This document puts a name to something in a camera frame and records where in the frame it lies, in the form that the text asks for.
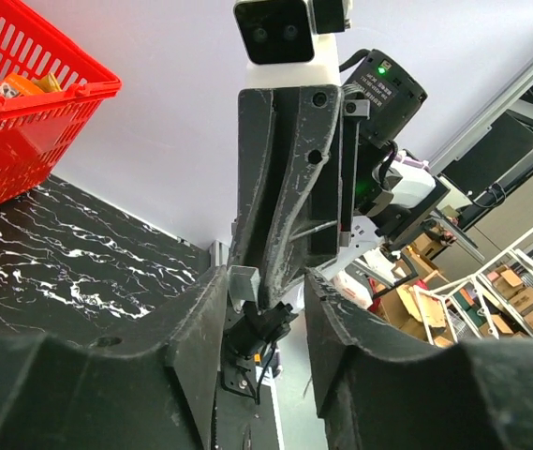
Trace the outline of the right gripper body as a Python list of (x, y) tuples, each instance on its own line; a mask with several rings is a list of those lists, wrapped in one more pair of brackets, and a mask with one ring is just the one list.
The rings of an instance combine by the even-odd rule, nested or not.
[(354, 84), (343, 87), (329, 158), (309, 199), (307, 264), (326, 277), (348, 265), (354, 214), (359, 133), (369, 118), (369, 102)]

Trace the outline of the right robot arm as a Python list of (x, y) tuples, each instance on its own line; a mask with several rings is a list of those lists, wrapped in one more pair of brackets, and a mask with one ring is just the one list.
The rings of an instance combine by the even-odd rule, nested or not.
[(396, 136), (426, 100), (389, 55), (361, 49), (342, 84), (248, 87), (238, 96), (238, 213), (229, 264), (258, 279), (241, 300), (275, 308), (307, 269), (335, 262), (366, 217), (392, 249), (444, 187)]

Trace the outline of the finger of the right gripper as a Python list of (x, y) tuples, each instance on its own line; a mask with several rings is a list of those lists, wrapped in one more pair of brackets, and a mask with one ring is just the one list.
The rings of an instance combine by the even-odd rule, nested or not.
[(340, 113), (342, 90), (336, 85), (302, 87), (301, 109), (289, 166), (275, 212), (281, 218), (274, 220), (269, 241), (272, 254), (279, 262), (284, 250), (283, 240), (302, 253), (303, 266), (294, 281), (284, 281), (281, 276), (268, 275), (259, 287), (259, 305), (274, 308), (281, 298), (310, 267), (308, 259), (308, 234), (310, 233), (309, 199), (324, 164), (328, 161), (333, 134)]
[(272, 254), (269, 235), (289, 166), (302, 87), (244, 89), (238, 96), (237, 217), (229, 265), (255, 267), (262, 279), (277, 274), (294, 281), (302, 253), (283, 240), (282, 259)]

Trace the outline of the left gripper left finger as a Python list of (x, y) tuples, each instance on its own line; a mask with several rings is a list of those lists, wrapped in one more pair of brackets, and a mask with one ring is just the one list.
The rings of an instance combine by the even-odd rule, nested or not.
[(227, 301), (213, 268), (88, 347), (0, 335), (0, 449), (206, 449)]

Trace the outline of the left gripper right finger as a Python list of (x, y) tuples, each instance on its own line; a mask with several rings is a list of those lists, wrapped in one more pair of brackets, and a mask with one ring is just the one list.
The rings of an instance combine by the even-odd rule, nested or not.
[(318, 417), (332, 449), (533, 449), (533, 338), (439, 348), (304, 278)]

